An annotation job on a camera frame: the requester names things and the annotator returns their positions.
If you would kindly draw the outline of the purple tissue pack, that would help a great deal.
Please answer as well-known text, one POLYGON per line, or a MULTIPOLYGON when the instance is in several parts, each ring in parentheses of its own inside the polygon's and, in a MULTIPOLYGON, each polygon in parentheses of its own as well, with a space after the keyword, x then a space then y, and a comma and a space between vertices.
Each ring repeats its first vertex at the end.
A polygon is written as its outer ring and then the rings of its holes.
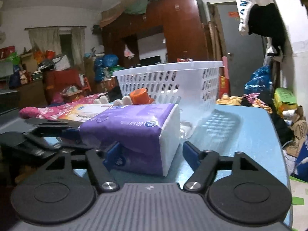
POLYGON ((167 176, 180 143, 176 104, 112 106, 79 126, 82 142, 104 148, 122 146, 115 169, 167 176))

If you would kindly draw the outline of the white plastic basket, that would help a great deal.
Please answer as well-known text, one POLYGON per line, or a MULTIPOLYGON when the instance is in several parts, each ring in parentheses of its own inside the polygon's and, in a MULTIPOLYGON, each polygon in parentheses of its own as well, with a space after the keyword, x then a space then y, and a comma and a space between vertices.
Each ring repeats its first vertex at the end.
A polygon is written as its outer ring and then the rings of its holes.
POLYGON ((146 88, 159 103, 174 103, 180 109, 181 137, 188 139, 202 119, 215 109, 221 61, 158 64, 113 72, 122 95, 146 88))

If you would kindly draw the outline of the flat orange white box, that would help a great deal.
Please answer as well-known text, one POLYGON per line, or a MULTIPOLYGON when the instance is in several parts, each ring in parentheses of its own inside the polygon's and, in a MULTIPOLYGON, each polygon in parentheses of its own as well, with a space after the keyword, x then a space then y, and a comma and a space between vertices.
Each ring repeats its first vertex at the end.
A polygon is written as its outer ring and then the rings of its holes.
POLYGON ((110 107, 111 105, 108 104, 77 104, 60 115, 58 119, 84 123, 110 107))

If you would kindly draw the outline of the red cabinet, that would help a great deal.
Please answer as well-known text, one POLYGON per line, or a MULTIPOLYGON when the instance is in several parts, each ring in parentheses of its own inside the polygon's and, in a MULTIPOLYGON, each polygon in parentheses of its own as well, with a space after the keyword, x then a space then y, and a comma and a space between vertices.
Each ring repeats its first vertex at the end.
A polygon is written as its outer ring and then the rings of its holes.
POLYGON ((66 87, 74 85, 79 89, 82 88, 79 72, 76 69, 46 71, 43 73, 42 81, 45 99, 48 104, 51 104, 54 94, 60 93, 66 87))

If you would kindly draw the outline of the yellow patterned cloth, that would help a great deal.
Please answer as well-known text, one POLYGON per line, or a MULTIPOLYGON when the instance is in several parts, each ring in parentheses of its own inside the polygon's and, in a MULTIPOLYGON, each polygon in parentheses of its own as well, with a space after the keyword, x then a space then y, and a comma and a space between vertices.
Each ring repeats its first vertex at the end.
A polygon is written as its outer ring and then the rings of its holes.
POLYGON ((244 94, 244 96, 228 96, 223 94, 220 99, 216 100, 216 104, 258 107, 272 114, 272 108, 259 99, 259 95, 259 93, 244 94))

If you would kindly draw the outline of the beige window curtains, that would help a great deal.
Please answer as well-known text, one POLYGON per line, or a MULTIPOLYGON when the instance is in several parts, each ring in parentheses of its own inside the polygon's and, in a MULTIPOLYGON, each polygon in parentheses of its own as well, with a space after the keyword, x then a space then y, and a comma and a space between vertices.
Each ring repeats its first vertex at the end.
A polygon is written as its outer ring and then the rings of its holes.
MULTIPOLYGON (((56 55, 62 54, 60 27, 28 28, 30 44, 33 49, 41 52, 54 51, 56 55)), ((71 52, 74 65, 84 65, 85 54, 85 28, 73 26, 70 28, 71 52)))

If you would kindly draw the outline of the blue plastic bag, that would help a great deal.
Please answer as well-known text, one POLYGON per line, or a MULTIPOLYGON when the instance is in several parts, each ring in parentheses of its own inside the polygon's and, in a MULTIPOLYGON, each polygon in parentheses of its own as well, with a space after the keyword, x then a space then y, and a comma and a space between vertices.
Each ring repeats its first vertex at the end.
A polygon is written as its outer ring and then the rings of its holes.
POLYGON ((244 94, 269 91, 271 83, 270 66, 263 66, 252 73, 251 80, 244 85, 244 94))

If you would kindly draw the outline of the green yellow box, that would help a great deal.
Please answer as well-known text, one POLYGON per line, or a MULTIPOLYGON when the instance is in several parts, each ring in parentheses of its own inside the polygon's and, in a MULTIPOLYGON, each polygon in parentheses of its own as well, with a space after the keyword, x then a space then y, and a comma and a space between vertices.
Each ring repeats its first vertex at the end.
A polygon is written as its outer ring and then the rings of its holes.
POLYGON ((296 110, 298 107, 296 97, 287 88, 277 88, 275 90, 274 106, 280 116, 282 116, 283 111, 296 110))

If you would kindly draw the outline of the grey door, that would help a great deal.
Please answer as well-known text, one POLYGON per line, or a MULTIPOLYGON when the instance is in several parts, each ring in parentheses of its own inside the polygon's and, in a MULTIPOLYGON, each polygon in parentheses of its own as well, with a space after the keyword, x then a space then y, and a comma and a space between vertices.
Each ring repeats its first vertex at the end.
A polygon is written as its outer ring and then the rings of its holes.
POLYGON ((240 34, 240 18, 235 2, 220 3, 216 7, 226 46, 231 95, 241 96, 244 93, 244 85, 251 79, 252 73, 263 65, 262 37, 240 34))

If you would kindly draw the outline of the dark red wooden wardrobe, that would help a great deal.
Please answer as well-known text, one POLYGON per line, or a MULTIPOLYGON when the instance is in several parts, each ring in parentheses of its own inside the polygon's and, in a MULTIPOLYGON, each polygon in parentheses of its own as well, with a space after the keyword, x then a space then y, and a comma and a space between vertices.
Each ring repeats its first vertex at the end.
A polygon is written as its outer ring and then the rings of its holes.
POLYGON ((123 67, 140 60, 137 41, 157 33, 164 34, 170 63, 177 59, 213 60, 207 20, 197 0, 153 1, 145 14, 122 13, 101 32, 105 53, 115 54, 123 67))

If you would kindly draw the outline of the black hanging garment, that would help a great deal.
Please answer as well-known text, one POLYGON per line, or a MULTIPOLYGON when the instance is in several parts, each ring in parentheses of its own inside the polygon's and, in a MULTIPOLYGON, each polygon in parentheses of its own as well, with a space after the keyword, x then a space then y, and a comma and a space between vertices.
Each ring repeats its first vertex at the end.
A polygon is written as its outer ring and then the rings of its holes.
POLYGON ((255 4, 249 14, 249 34, 258 34, 270 38, 267 54, 283 59, 285 52, 285 28, 278 8, 274 3, 266 6, 255 4))

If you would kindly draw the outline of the green cloth on wardrobe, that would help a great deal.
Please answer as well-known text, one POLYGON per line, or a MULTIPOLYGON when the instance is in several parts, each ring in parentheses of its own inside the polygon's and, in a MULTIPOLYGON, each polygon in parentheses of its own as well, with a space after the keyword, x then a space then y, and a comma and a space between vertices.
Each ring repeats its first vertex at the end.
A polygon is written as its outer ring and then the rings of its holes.
POLYGON ((125 14, 142 15, 146 13, 149 3, 159 0, 136 0, 124 10, 125 14))

